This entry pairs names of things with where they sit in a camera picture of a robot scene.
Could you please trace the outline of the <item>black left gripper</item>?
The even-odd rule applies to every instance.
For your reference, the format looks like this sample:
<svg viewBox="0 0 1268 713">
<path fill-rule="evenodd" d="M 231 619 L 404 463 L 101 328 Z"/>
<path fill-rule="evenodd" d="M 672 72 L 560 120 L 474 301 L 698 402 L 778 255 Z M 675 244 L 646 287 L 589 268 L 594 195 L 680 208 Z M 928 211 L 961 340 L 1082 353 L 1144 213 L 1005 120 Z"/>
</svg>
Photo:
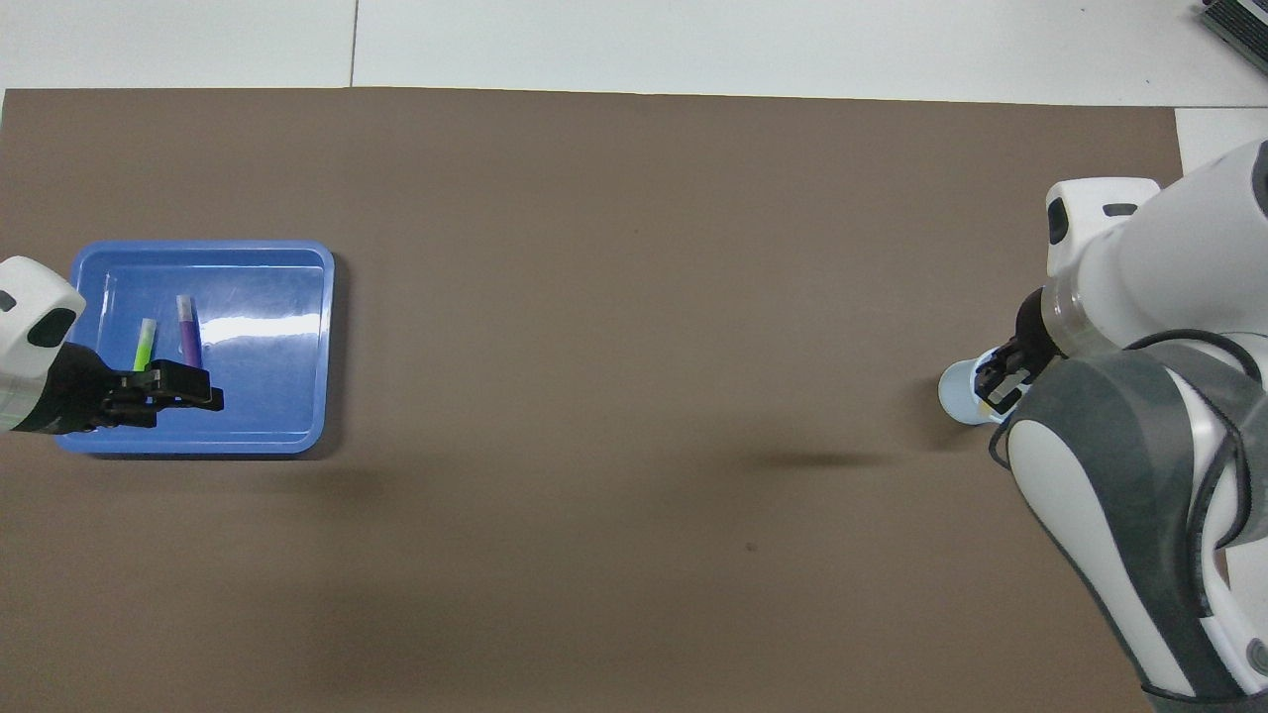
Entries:
<svg viewBox="0 0 1268 713">
<path fill-rule="evenodd" d="M 119 383 L 136 391 L 112 396 Z M 224 409 L 224 392 L 212 392 L 208 370 L 184 362 L 155 359 L 139 370 L 118 373 L 96 351 L 68 343 L 55 356 L 36 406 L 14 430 L 66 435 L 94 433 L 99 428 L 153 429 L 158 425 L 158 412 L 172 409 L 219 412 Z"/>
</svg>

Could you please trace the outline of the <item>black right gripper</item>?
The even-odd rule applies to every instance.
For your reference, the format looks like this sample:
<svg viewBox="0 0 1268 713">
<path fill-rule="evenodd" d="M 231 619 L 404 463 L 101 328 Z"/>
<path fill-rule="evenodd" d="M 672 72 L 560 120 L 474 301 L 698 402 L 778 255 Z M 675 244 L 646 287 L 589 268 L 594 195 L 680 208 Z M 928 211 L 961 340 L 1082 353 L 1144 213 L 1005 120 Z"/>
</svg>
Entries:
<svg viewBox="0 0 1268 713">
<path fill-rule="evenodd" d="M 1041 370 L 1055 360 L 1068 359 L 1058 348 L 1044 311 L 1044 288 L 1033 289 L 1019 303 L 1014 316 L 1014 334 L 975 365 L 974 392 L 984 397 L 984 407 L 1006 416 L 1014 409 Z"/>
</svg>

